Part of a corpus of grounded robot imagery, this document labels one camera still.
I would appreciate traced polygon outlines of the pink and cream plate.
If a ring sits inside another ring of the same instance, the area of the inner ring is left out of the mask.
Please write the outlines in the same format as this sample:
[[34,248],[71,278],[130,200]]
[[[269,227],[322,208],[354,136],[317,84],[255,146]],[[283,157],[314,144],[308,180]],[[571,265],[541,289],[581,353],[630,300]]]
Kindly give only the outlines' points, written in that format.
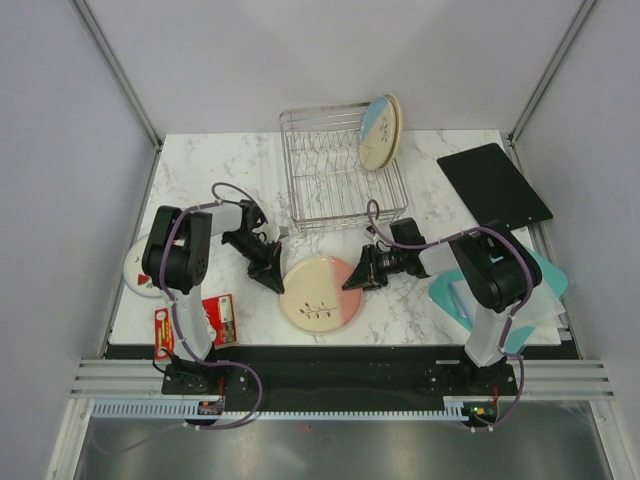
[[280,306],[288,320],[312,334],[336,331],[358,314],[363,292],[343,290],[355,268],[334,256],[314,256],[293,266],[284,278]]

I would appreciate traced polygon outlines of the metal wire dish rack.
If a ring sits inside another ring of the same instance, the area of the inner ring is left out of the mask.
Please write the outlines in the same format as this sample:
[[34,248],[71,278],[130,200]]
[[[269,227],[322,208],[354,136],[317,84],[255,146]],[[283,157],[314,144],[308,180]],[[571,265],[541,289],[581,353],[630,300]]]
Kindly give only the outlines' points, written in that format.
[[367,102],[285,110],[279,115],[290,219],[301,234],[368,225],[374,199],[379,220],[391,222],[409,199],[398,163],[365,169],[359,132]]

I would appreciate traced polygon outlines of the blue and cream plate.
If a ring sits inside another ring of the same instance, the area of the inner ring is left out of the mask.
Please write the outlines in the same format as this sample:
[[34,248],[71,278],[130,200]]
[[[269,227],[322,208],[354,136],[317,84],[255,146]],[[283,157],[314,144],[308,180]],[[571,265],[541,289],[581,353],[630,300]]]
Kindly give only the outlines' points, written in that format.
[[359,157],[364,169],[380,169],[390,159],[397,127],[398,116],[390,97],[374,99],[365,111],[359,132]]

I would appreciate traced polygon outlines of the watermelon pattern plate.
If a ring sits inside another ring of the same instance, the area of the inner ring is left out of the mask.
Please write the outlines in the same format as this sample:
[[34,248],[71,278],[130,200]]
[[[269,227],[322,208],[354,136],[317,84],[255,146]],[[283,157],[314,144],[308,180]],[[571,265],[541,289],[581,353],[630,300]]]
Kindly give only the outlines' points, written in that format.
[[161,291],[152,283],[151,277],[142,269],[142,257],[148,236],[139,238],[129,249],[124,264],[123,277],[127,287],[144,298],[160,298]]

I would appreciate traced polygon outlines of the green and cream plate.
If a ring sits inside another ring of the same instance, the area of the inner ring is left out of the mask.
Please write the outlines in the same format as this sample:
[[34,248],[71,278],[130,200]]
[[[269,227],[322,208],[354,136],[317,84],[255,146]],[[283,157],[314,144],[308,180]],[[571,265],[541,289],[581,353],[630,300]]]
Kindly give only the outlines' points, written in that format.
[[387,157],[386,161],[382,165],[383,168],[386,168],[395,159],[395,156],[396,156],[397,151],[398,151],[399,146],[400,146],[401,137],[402,137],[402,133],[403,133],[403,129],[404,129],[404,126],[403,126],[403,122],[404,122],[403,112],[402,112],[401,106],[400,106],[400,104],[398,102],[398,99],[391,93],[385,94],[385,97],[390,101],[390,103],[393,106],[393,109],[395,111],[396,129],[395,129],[395,134],[394,134],[394,138],[393,138],[391,151],[390,151],[389,156]]

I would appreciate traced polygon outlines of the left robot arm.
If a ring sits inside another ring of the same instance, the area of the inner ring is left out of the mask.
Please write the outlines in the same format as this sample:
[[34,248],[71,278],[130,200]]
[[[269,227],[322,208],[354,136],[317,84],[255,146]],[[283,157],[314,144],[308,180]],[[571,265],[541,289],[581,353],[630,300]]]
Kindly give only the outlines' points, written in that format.
[[174,347],[168,352],[162,393],[203,395],[216,388],[228,362],[213,362],[214,340],[202,303],[201,284],[208,266],[211,239],[219,236],[247,261],[247,275],[282,295],[282,245],[261,237],[267,223],[253,200],[213,202],[203,207],[158,208],[142,256],[143,273],[163,294],[169,310]]

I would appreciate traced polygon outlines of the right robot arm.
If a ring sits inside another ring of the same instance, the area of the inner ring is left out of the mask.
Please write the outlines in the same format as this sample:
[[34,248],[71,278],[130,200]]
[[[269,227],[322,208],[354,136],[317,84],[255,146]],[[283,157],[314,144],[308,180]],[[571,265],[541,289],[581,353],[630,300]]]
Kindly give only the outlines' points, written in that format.
[[377,290],[388,277],[407,273],[419,279],[440,276],[455,262],[476,301],[471,333],[455,364],[435,369],[438,392],[490,394],[513,373],[506,349],[515,314],[530,299],[543,275],[532,255],[499,222],[472,228],[428,244],[416,221],[390,224],[388,245],[362,247],[357,266],[342,284],[344,291]]

